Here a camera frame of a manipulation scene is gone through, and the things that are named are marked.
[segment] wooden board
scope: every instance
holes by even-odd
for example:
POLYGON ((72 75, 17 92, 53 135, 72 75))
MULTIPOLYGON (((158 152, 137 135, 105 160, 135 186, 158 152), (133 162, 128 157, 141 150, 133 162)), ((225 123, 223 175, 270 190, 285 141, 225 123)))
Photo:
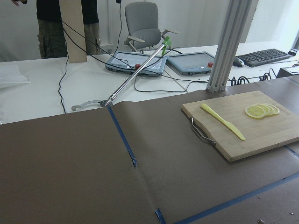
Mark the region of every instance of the wooden board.
POLYGON ((228 161, 239 160, 299 140, 299 117, 260 91, 183 104, 182 110, 205 134, 216 141, 216 148, 228 161), (200 108, 206 103, 223 119, 233 123, 244 135, 240 140, 220 121, 200 108), (280 114, 253 119, 244 109, 254 103, 269 103, 280 114))
MULTIPOLYGON (((62 20, 72 27, 74 30, 79 32, 81 35, 84 34, 84 25, 83 25, 83 15, 82 15, 82 6, 81 0, 59 0, 61 18, 62 20)), ((86 50, 85 39, 81 37, 79 34, 75 33, 68 26, 63 24, 65 31, 71 37, 71 39, 79 45, 82 49, 86 50)), ((78 48, 69 37, 64 34, 66 43, 67 43, 67 52, 69 54, 69 62, 70 63, 79 63, 86 62, 87 56, 84 51, 78 48)))

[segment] keyboard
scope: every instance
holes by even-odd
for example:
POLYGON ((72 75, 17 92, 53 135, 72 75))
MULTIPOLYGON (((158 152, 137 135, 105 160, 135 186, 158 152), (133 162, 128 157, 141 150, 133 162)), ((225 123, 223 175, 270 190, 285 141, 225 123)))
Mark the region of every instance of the keyboard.
POLYGON ((262 64, 268 64, 290 58, 291 55, 277 49, 267 49, 237 57, 244 61, 245 65, 249 67, 256 67, 262 64))

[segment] blue painter's tape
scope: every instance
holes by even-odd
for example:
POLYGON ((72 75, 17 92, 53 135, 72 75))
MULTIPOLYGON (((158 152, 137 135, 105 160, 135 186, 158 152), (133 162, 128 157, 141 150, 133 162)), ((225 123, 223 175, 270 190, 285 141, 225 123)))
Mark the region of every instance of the blue painter's tape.
POLYGON ((130 157, 132 159, 133 165, 134 165, 134 167, 136 167, 137 166, 137 160, 136 160, 136 158, 134 156, 134 153, 133 153, 133 151, 132 151, 132 149, 131 149, 131 147, 130 147, 128 141, 127 141, 127 139, 126 139, 126 136, 125 136, 124 132, 122 131, 121 126, 118 123, 117 118, 116 118, 115 114, 113 113, 111 107, 108 107, 108 110, 109 110, 110 115, 112 117, 112 120, 114 121, 114 124, 115 124, 115 126, 116 126, 116 128, 118 130, 118 133, 120 134, 121 139, 122 139, 123 143, 125 144, 125 147, 126 147, 127 151, 129 152, 129 155, 130 155, 130 157))
POLYGON ((206 217, 206 216, 208 216, 208 215, 211 215, 211 214, 213 214, 213 213, 215 213, 215 212, 218 212, 218 211, 220 211, 220 210, 223 210, 223 209, 225 209, 225 208, 228 208, 228 207, 230 207, 230 206, 232 206, 232 205, 234 205, 234 204, 240 203, 240 202, 242 202, 242 201, 245 201, 246 199, 249 199, 249 198, 251 198, 251 197, 254 197, 254 196, 256 196, 256 195, 259 195, 259 194, 261 194, 261 193, 263 193, 263 192, 265 192, 265 191, 268 191, 268 190, 271 190, 271 189, 273 189, 273 188, 275 188, 275 187, 278 187, 278 186, 280 186, 280 185, 282 185, 282 184, 284 184, 284 183, 287 183, 287 182, 289 182, 289 181, 292 181, 292 180, 294 180, 294 179, 296 179, 296 178, 298 178, 298 177, 299 177, 299 172, 298 172, 298 173, 295 173, 295 174, 293 174, 293 175, 290 175, 290 176, 288 176, 288 177, 286 177, 286 178, 283 178, 283 179, 281 179, 281 180, 279 180, 279 181, 276 181, 276 182, 274 182, 274 183, 268 184, 268 185, 266 185, 266 186, 264 186, 264 187, 261 187, 261 188, 259 188, 259 189, 257 189, 257 190, 251 191, 251 192, 249 192, 249 193, 247 193, 247 194, 245 194, 245 195, 239 196, 239 197, 234 198, 234 199, 232 199, 232 200, 230 200, 230 201, 224 202, 224 203, 219 204, 219 205, 217 205, 217 206, 215 206, 215 207, 212 207, 212 208, 210 208, 210 209, 207 209, 207 210, 205 210, 205 211, 203 211, 203 212, 200 212, 200 213, 198 213, 198 214, 196 214, 196 215, 193 215, 193 216, 191 216, 191 217, 188 217, 188 218, 186 218, 186 219, 183 219, 183 220, 181 220, 181 221, 178 221, 178 222, 176 222, 176 224, 189 224, 189 223, 192 223, 192 222, 194 222, 194 221, 196 221, 196 220, 199 220, 199 219, 201 219, 201 218, 203 218, 203 217, 206 217))
POLYGON ((287 145, 285 145, 284 147, 285 147, 286 149, 290 150, 290 152, 291 152, 293 155, 295 155, 295 156, 297 156, 297 157, 299 158, 299 155, 298 155, 296 152, 294 152, 290 147, 288 147, 287 145))
POLYGON ((159 208, 155 211, 155 214, 158 216, 158 219, 160 220, 160 224, 166 224, 162 212, 159 208))

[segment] black shirt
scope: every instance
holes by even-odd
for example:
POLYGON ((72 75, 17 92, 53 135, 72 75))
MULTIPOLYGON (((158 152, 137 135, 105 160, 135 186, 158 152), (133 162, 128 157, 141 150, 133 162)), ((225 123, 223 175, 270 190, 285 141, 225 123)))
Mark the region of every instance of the black shirt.
MULTIPOLYGON (((97 0, 81 0, 83 23, 98 23, 97 0)), ((37 18, 40 20, 61 22, 59 0, 37 0, 37 18)))

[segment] white wall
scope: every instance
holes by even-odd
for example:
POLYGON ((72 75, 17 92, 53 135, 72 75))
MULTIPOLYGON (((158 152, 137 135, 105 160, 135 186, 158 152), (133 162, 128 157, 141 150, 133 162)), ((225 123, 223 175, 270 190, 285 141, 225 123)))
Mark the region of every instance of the white wall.
MULTIPOLYGON (((119 50, 128 50, 123 41, 128 35, 124 7, 138 0, 122 0, 122 32, 119 50)), ((172 47, 216 45, 229 0, 148 0, 158 5, 159 26, 182 34, 169 34, 172 47)), ((101 44, 109 44, 108 4, 111 5, 111 39, 115 50, 121 28, 119 4, 115 0, 98 0, 101 44)), ((259 0, 247 42, 284 41, 292 45, 298 33, 298 0, 259 0)), ((40 58, 36 0, 16 7, 10 0, 0 1, 0 62, 40 58)))
POLYGON ((277 41, 290 49, 299 32, 299 0, 259 0, 246 42, 277 41))

